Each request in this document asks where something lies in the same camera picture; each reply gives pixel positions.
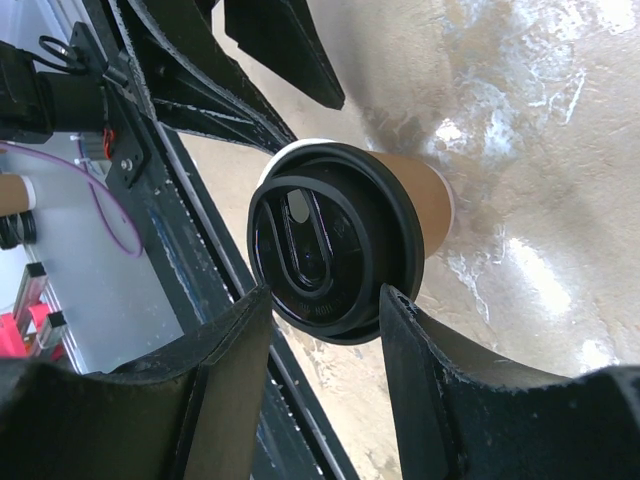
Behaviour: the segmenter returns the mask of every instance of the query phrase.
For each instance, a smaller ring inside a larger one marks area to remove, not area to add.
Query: paper cup
[[[415,299],[453,216],[446,180],[417,159],[300,140],[260,178],[249,258],[285,320],[329,342],[362,343],[379,333],[380,286]]]
[[[13,174],[0,175],[0,217],[32,210],[36,195],[31,180]]]

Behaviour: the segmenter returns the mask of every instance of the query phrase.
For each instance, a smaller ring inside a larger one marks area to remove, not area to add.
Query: black plastic lid
[[[415,298],[424,247],[397,179],[371,155],[329,143],[286,155],[255,192],[248,245],[275,310],[332,343],[379,334],[383,283]]]

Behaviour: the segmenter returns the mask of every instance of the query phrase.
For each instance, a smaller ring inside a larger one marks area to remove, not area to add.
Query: wire
[[[84,150],[82,148],[82,141],[81,140],[78,140],[78,153],[80,153],[81,157],[84,157]],[[87,168],[87,162],[82,162],[82,169],[86,173],[89,173],[89,170]],[[100,221],[102,222],[102,224],[104,225],[105,229],[107,230],[107,233],[109,234],[109,237],[111,237],[111,240],[113,240],[113,242],[118,246],[118,248],[120,250],[122,250],[123,252],[129,254],[129,251],[127,250],[127,247],[125,247],[122,244],[120,239],[118,239],[118,237],[116,236],[115,232],[113,231],[113,229],[109,225],[109,221],[107,220],[107,217],[104,214],[104,210],[102,209],[102,205],[100,204],[100,199],[98,199],[98,194],[96,192],[96,189],[93,187],[93,185],[89,184],[89,190],[91,190],[91,197],[93,198],[93,203],[96,206],[96,210],[98,211],[98,214],[100,215]]]
[[[91,196],[94,199],[94,203],[96,205],[98,213],[100,214],[100,220],[101,220],[105,230],[109,234],[109,237],[111,237],[111,239],[118,246],[118,248],[120,250],[122,250],[122,252],[124,252],[126,255],[128,255],[130,257],[133,257],[133,258],[138,258],[140,255],[142,255],[142,251],[143,251],[142,240],[140,238],[140,234],[138,233],[138,230],[136,229],[136,227],[135,227],[135,225],[133,223],[133,220],[131,220],[131,217],[129,216],[129,214],[125,211],[125,209],[122,207],[122,205],[120,205],[118,200],[116,200],[116,197],[113,196],[113,193],[111,193],[109,191],[109,189],[102,182],[100,182],[98,179],[96,179],[93,175],[91,175],[87,171],[86,165],[83,165],[84,168],[79,168],[79,167],[76,167],[75,165],[73,165],[72,163],[69,163],[69,162],[63,160],[62,158],[55,157],[53,155],[49,155],[48,153],[39,152],[38,150],[33,150],[31,148],[22,147],[22,146],[19,146],[19,145],[13,145],[11,143],[0,142],[0,148],[4,148],[5,150],[8,150],[9,152],[18,153],[18,154],[21,154],[21,155],[28,155],[30,157],[37,158],[39,160],[44,160],[45,162],[53,163],[54,165],[58,165],[60,167],[72,170],[75,173],[77,173],[78,175],[80,175],[81,177],[83,177],[89,183],[89,188],[91,190]],[[118,210],[118,213],[120,213],[120,215],[121,215],[122,219],[125,221],[125,223],[128,223],[131,226],[131,231],[134,234],[135,242],[136,242],[136,246],[135,246],[133,251],[127,249],[122,244],[122,242],[118,239],[118,237],[116,237],[116,235],[113,232],[111,226],[109,225],[109,222],[106,219],[104,211],[102,210],[102,206],[100,205],[100,202],[98,200],[97,191],[100,191],[100,193],[106,195],[109,198],[111,203]]]
[[[63,65],[51,62],[37,53],[31,53],[33,60],[46,65],[47,67],[53,68],[54,70],[68,73],[70,75],[84,75],[88,72],[87,66],[80,61],[76,51],[66,43],[48,35],[41,35],[38,39],[38,44],[45,52],[62,61]],[[50,44],[56,45],[62,49],[64,53],[56,50]]]
[[[116,139],[116,132],[110,128],[105,128],[102,134],[102,149],[104,150],[104,157],[107,160],[111,160],[111,154],[113,153],[113,142]]]

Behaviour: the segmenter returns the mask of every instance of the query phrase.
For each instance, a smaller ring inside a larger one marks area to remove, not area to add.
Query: cable
[[[82,141],[78,140],[77,143],[78,143],[78,153],[80,154],[81,158],[84,158],[85,155],[84,155],[84,151],[82,149]],[[87,168],[87,162],[82,162],[82,169],[86,173],[89,173],[89,170]],[[109,221],[107,220],[107,217],[104,214],[104,210],[102,209],[102,205],[100,205],[100,200],[98,199],[98,194],[96,192],[96,189],[93,188],[93,185],[89,184],[89,190],[91,190],[91,197],[93,198],[93,203],[96,206],[96,210],[98,211],[98,214],[100,215],[100,221],[102,222],[102,224],[104,225],[105,229],[107,230],[107,233],[109,234],[109,237],[111,237],[111,240],[113,240],[113,242],[118,246],[118,248],[120,250],[122,250],[126,254],[129,254],[129,251],[127,250],[127,247],[125,247],[122,244],[122,242],[118,239],[118,237],[116,236],[115,232],[113,231],[113,229],[109,225]]]
[[[61,60],[64,65],[53,63],[46,58],[41,57],[37,53],[30,52],[32,59],[36,62],[53,68],[54,70],[57,70],[59,72],[68,73],[70,75],[84,75],[88,72],[87,66],[80,61],[75,50],[73,50],[73,48],[66,43],[48,35],[41,35],[38,39],[38,44],[45,52],[57,58],[58,60]],[[65,53],[56,50],[50,44],[58,46],[59,48],[64,50]]]
[[[122,207],[122,205],[120,205],[118,200],[116,200],[116,198],[113,196],[113,193],[111,193],[109,191],[109,189],[104,186],[104,184],[102,182],[100,182],[98,179],[96,179],[93,175],[91,175],[87,171],[86,165],[84,165],[84,168],[79,168],[79,167],[76,167],[75,165],[63,160],[62,158],[55,157],[53,155],[49,155],[48,153],[39,152],[38,150],[33,150],[31,148],[22,147],[22,146],[19,146],[19,145],[13,145],[11,143],[0,142],[0,148],[4,148],[5,150],[8,150],[9,152],[18,153],[18,154],[21,154],[21,155],[28,155],[28,156],[33,157],[33,158],[44,160],[45,162],[53,163],[54,165],[58,165],[60,167],[67,168],[69,170],[74,171],[78,175],[82,176],[89,183],[89,187],[90,187],[90,190],[91,190],[91,196],[94,199],[94,202],[96,204],[96,208],[98,209],[98,213],[100,214],[100,220],[101,220],[102,224],[104,225],[105,229],[107,230],[107,233],[109,234],[109,237],[111,237],[111,239],[118,246],[118,248],[120,248],[120,250],[122,250],[126,255],[128,255],[130,257],[134,257],[134,258],[138,258],[140,255],[142,255],[142,251],[143,251],[142,240],[140,238],[140,234],[138,233],[138,230],[136,229],[135,225],[133,224],[133,221],[131,220],[131,217],[125,211],[125,209]],[[120,213],[120,215],[122,216],[122,219],[131,226],[131,230],[132,230],[132,232],[133,232],[133,234],[135,236],[135,241],[136,241],[136,246],[135,246],[135,249],[133,251],[128,250],[122,244],[122,242],[120,242],[120,240],[116,237],[115,233],[111,229],[111,226],[109,225],[109,222],[107,221],[107,219],[105,217],[104,211],[102,210],[102,207],[100,206],[100,202],[98,200],[98,195],[97,195],[96,190],[100,191],[100,193],[106,195],[109,198],[109,200],[113,203],[113,205],[118,210],[118,213]]]

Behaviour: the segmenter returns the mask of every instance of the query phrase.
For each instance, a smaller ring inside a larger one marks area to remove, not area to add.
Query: coffee cup
[[[328,342],[364,343],[379,335],[381,285],[415,299],[453,218],[449,184],[420,160],[300,140],[260,178],[249,259],[284,320]]]
[[[35,206],[35,190],[28,177],[0,174],[0,217],[23,213]]]

